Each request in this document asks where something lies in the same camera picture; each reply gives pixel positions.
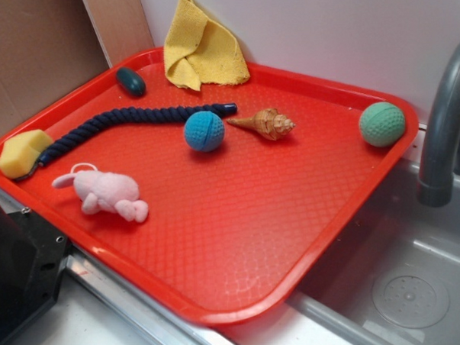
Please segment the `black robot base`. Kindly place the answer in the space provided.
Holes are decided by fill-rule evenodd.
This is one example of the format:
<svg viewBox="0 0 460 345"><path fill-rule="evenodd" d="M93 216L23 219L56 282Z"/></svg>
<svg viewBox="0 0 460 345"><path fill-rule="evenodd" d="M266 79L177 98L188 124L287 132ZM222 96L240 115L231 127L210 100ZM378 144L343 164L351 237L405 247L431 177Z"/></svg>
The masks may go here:
<svg viewBox="0 0 460 345"><path fill-rule="evenodd" d="M0 345L58 300L69 238L35 211L0 205Z"/></svg>

